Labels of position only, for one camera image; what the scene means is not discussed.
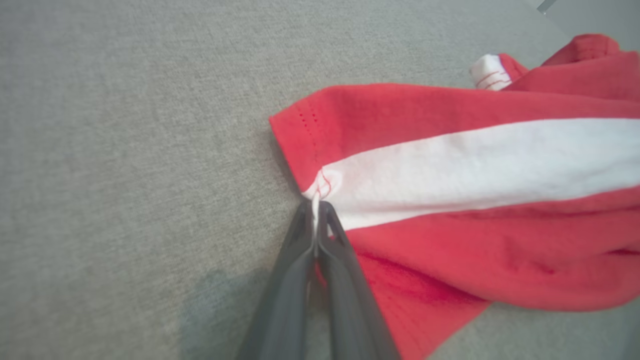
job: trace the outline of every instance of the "white stripe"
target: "white stripe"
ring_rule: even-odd
[[[361,152],[323,167],[345,229],[420,215],[568,200],[640,184],[640,120],[536,120]]]
[[[487,54],[469,68],[476,88],[499,91],[511,84],[511,77],[502,66],[500,56]]]

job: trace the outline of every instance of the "stitching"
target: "stitching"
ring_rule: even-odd
[[[494,72],[492,72],[491,74],[486,75],[485,77],[483,77],[480,81],[478,81],[478,82],[476,83],[476,87],[478,87],[478,85],[480,85],[480,83],[482,83],[484,80],[486,80],[486,79],[487,79],[488,77],[490,77],[491,75],[498,74],[499,72],[500,72],[500,71],[494,71]],[[503,71],[503,72],[500,72],[498,75],[506,75],[506,72],[504,72],[504,71]]]
[[[320,175],[322,175],[322,178],[326,181],[327,184],[329,184],[329,191],[326,193],[327,196],[329,196],[329,194],[331,193],[331,182],[329,182],[326,176],[324,176],[324,168],[320,168]]]
[[[489,85],[485,86],[485,87],[484,87],[484,89],[486,90],[486,89],[490,88],[491,86],[493,86],[493,85],[495,85],[495,84],[497,84],[497,83],[511,84],[511,80],[509,80],[509,81],[496,80],[496,81],[494,81],[493,83],[490,83]]]
[[[514,60],[513,58],[511,58],[512,61],[509,62],[509,66],[518,72],[518,79],[520,79],[521,77],[524,76],[524,72],[522,72],[522,65],[520,63],[518,63],[516,60]]]
[[[309,105],[309,109],[311,110],[311,116],[314,119],[314,123],[316,124],[316,126],[319,126],[318,124],[318,119],[316,117],[316,112],[313,109],[313,106],[311,105],[311,103],[308,103]],[[326,183],[329,185],[329,191],[326,193],[326,195],[329,195],[331,193],[332,190],[332,186],[331,183],[329,182],[329,180],[327,180],[326,176],[324,175],[324,169],[322,168],[322,166],[320,166],[320,163],[318,162],[318,148],[316,145],[316,139],[313,135],[313,133],[311,132],[311,130],[309,129],[309,126],[307,124],[307,120],[305,119],[305,116],[302,112],[302,109],[300,108],[300,106],[296,105],[296,110],[298,111],[298,114],[300,116],[300,120],[302,120],[302,124],[304,125],[305,129],[307,130],[307,134],[309,134],[309,138],[311,139],[311,144],[313,145],[314,148],[314,162],[316,163],[316,165],[318,167],[320,167],[320,174],[322,175],[324,181],[326,181]],[[318,184],[317,181],[315,181],[317,189],[316,189],[316,193],[318,194],[318,196],[322,197],[322,192],[320,191],[320,184]]]

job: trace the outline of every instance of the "fabric fold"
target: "fabric fold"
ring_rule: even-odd
[[[270,119],[300,191],[335,206],[405,359],[491,301],[589,311],[640,294],[637,53],[588,35],[535,69],[491,61],[500,91],[333,86]]]

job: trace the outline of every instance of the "gray carpet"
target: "gray carpet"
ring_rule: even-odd
[[[269,115],[567,41],[514,0],[1,1],[0,358],[229,359],[299,201]],[[495,306],[434,358],[600,359],[633,311]]]

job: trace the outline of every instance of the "seam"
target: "seam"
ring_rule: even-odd
[[[476,88],[477,88],[477,87],[478,87],[478,85],[480,85],[480,83],[482,83],[484,80],[487,80],[487,78],[489,78],[489,77],[490,77],[490,76],[492,76],[492,75],[496,75],[496,74],[498,74],[498,75],[506,75],[507,73],[506,73],[506,72],[504,72],[504,71],[503,71],[503,72],[500,72],[500,71],[498,70],[498,71],[494,71],[494,72],[492,72],[492,73],[491,73],[491,74],[489,74],[489,75],[485,75],[485,77],[483,77],[482,79],[480,79],[480,81],[478,81],[478,82],[476,83]]]
[[[524,73],[522,72],[522,69],[520,67],[516,65],[512,65],[512,67],[518,72],[518,79],[524,76]]]
[[[493,85],[495,85],[495,84],[497,84],[497,83],[511,84],[511,80],[509,80],[509,81],[496,80],[496,81],[494,81],[493,83],[490,83],[489,85],[485,86],[485,87],[484,87],[484,89],[486,90],[486,89],[490,88],[491,86],[493,86]]]
[[[316,127],[319,127],[319,122],[318,122],[318,118],[316,117],[316,112],[313,108],[313,106],[311,105],[311,102],[309,100],[307,100],[307,104],[309,106],[309,110],[311,111],[311,119],[313,120],[313,123],[316,125]],[[311,125],[311,121],[307,121],[307,118],[304,114],[304,111],[300,108],[299,105],[296,105],[296,110],[298,111],[298,115],[300,120],[302,121],[302,124],[304,125],[305,130],[307,130],[307,134],[309,135],[309,138],[311,139],[311,144],[313,146],[313,152],[314,152],[314,163],[316,164],[317,167],[320,168],[319,173],[322,176],[322,178],[324,179],[324,181],[326,181],[326,183],[329,185],[329,191],[326,193],[326,196],[329,196],[329,194],[332,191],[332,186],[331,183],[329,182],[329,180],[326,178],[325,174],[324,174],[324,169],[323,167],[320,165],[320,162],[318,161],[318,148],[317,148],[317,144],[316,144],[316,138],[313,134],[313,132],[311,132],[310,129],[310,125]],[[323,197],[322,196],[322,192],[320,191],[320,184],[317,180],[317,174],[316,174],[316,179],[314,180],[314,182],[316,183],[316,193],[318,194],[318,196]]]

